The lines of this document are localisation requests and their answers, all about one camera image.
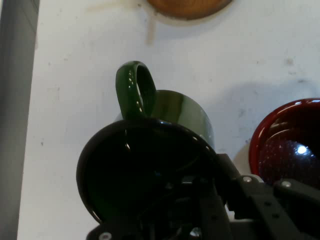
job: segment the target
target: white surface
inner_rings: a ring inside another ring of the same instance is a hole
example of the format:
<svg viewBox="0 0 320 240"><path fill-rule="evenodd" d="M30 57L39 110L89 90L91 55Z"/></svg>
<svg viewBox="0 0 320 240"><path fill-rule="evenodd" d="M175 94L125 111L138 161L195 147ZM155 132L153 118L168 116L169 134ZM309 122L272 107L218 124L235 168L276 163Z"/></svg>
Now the white surface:
<svg viewBox="0 0 320 240"><path fill-rule="evenodd" d="M158 89L203 106L217 152L247 172L259 122L282 104L320 96L319 8L318 0L236 0L184 22L143 0L42 0L18 239L85 239L97 225L76 167L86 142L120 112L115 74L130 60L147 64Z"/></svg>

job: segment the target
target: orange plate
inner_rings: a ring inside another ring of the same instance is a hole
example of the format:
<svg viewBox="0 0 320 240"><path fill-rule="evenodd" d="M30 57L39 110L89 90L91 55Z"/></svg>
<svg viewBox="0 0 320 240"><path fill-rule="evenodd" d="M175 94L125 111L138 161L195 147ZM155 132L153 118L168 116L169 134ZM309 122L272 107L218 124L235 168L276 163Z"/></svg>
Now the orange plate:
<svg viewBox="0 0 320 240"><path fill-rule="evenodd" d="M160 13L183 19L199 19L223 9L232 0L148 0Z"/></svg>

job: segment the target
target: red bowl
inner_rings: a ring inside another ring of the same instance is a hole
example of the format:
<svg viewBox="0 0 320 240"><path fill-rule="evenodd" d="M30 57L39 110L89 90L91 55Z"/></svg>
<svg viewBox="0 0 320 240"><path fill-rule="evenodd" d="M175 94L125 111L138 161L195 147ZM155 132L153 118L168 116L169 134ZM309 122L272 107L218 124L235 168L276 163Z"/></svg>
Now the red bowl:
<svg viewBox="0 0 320 240"><path fill-rule="evenodd" d="M292 178L320 188L320 98L287 103L255 130L249 148L251 172L272 184Z"/></svg>

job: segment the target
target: green mug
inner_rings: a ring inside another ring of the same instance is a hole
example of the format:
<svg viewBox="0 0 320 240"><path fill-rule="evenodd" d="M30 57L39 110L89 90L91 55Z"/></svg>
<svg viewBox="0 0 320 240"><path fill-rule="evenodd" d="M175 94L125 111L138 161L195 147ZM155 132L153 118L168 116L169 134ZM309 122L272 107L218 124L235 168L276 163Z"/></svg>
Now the green mug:
<svg viewBox="0 0 320 240"><path fill-rule="evenodd" d="M181 125L214 147L208 115L190 97L169 90L156 90L153 78L140 61L122 65L116 73L116 93L124 120L155 118Z"/></svg>

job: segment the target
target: gray wall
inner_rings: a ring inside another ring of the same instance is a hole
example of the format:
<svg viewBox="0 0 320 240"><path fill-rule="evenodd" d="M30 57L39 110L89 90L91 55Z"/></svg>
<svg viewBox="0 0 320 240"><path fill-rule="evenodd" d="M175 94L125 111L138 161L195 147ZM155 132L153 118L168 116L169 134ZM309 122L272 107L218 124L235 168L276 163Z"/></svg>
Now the gray wall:
<svg viewBox="0 0 320 240"><path fill-rule="evenodd" d="M0 239L17 239L39 0L3 0L0 20Z"/></svg>

